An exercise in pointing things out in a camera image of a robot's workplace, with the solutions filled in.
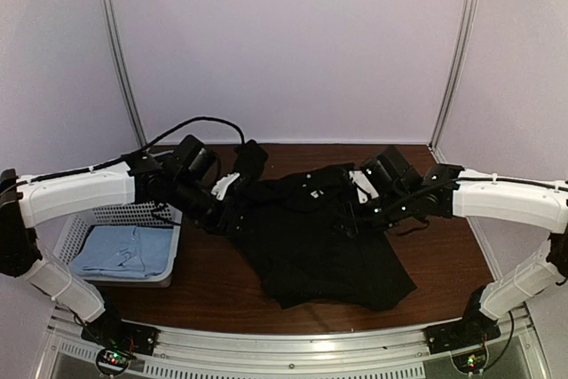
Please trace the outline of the black long sleeve shirt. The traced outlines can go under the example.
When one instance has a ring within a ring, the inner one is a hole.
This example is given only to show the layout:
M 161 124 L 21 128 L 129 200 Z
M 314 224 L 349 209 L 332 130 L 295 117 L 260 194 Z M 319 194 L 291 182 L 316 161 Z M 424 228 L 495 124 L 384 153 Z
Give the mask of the black long sleeve shirt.
M 388 311 L 416 285 L 384 233 L 347 237 L 334 227 L 332 208 L 353 201 L 345 176 L 352 162 L 331 164 L 247 186 L 253 230 L 232 235 L 233 245 L 264 293 L 287 309 L 312 300 Z

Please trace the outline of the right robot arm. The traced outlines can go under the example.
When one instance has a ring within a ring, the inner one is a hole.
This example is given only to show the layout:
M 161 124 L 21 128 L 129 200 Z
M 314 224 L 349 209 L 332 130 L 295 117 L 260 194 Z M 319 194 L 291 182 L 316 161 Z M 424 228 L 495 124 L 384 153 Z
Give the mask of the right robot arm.
M 425 175 L 395 146 L 345 171 L 356 205 L 341 209 L 351 227 L 387 230 L 413 218 L 484 217 L 533 225 L 548 238 L 511 272 L 474 291 L 455 337 L 474 344 L 500 318 L 543 290 L 567 282 L 567 184 L 487 174 L 460 165 L 437 164 Z

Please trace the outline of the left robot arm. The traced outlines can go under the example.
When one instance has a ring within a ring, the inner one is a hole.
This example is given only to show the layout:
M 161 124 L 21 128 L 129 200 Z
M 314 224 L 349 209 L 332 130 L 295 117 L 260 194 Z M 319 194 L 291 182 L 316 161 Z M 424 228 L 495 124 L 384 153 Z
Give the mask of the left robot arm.
M 1 174 L 1 273 L 21 277 L 65 305 L 84 330 L 109 347 L 122 345 L 128 329 L 99 291 L 44 257 L 36 243 L 36 226 L 76 212 L 105 206 L 156 202 L 170 205 L 215 233 L 235 229 L 238 194 L 260 178 L 267 152 L 254 140 L 235 149 L 231 172 L 211 188 L 202 184 L 216 162 L 215 152 L 189 135 L 169 154 L 145 149 L 78 170 L 19 177 Z

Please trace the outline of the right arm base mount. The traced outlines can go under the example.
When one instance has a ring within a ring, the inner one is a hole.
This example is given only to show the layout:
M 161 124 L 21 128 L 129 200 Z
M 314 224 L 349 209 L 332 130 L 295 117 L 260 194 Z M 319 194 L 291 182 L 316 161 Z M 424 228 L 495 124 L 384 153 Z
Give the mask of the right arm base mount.
M 487 340 L 500 337 L 501 331 L 496 320 L 474 315 L 426 327 L 424 334 L 430 354 L 438 354 L 481 345 Z

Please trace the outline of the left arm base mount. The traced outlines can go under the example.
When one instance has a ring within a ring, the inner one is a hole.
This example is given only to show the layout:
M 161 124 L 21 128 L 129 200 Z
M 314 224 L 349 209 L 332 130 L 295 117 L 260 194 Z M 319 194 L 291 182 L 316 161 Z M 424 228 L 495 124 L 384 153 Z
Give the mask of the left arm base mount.
M 109 350 L 126 355 L 154 354 L 158 329 L 123 320 L 96 320 L 85 322 L 75 316 L 75 323 L 82 328 L 81 338 Z

